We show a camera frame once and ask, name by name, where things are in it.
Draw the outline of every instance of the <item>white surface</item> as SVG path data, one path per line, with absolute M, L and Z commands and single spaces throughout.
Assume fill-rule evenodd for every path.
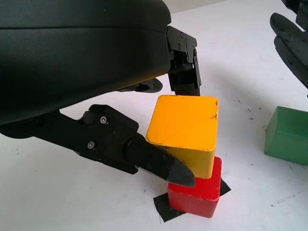
M 163 0 L 171 13 L 186 11 L 226 0 Z
M 307 89 L 275 51 L 273 12 L 295 18 L 280 0 L 228 0 L 172 15 L 174 27 L 197 38 L 202 95 L 220 102 L 216 153 L 232 191 L 212 219 L 185 214 L 163 223 L 153 197 L 167 191 L 166 182 L 35 138 L 0 136 L 0 230 L 308 230 L 308 167 L 263 154 L 276 106 L 308 110 Z M 167 76 L 159 79 L 159 94 L 170 94 Z M 144 135 L 159 94 L 110 93 L 63 112 L 79 118 L 94 103 L 109 104 Z

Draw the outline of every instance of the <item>red block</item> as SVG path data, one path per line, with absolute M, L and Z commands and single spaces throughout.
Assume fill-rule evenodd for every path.
M 193 188 L 168 184 L 171 208 L 206 218 L 213 217 L 220 194 L 221 159 L 215 157 L 210 179 L 196 178 Z

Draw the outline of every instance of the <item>screw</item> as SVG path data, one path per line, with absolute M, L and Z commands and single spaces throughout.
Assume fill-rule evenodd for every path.
M 101 124 L 107 124 L 108 123 L 108 119 L 105 116 L 102 116 L 100 119 Z
M 94 146 L 95 146 L 95 143 L 94 143 L 93 141 L 90 141 L 90 142 L 88 143 L 88 149 L 93 149 Z

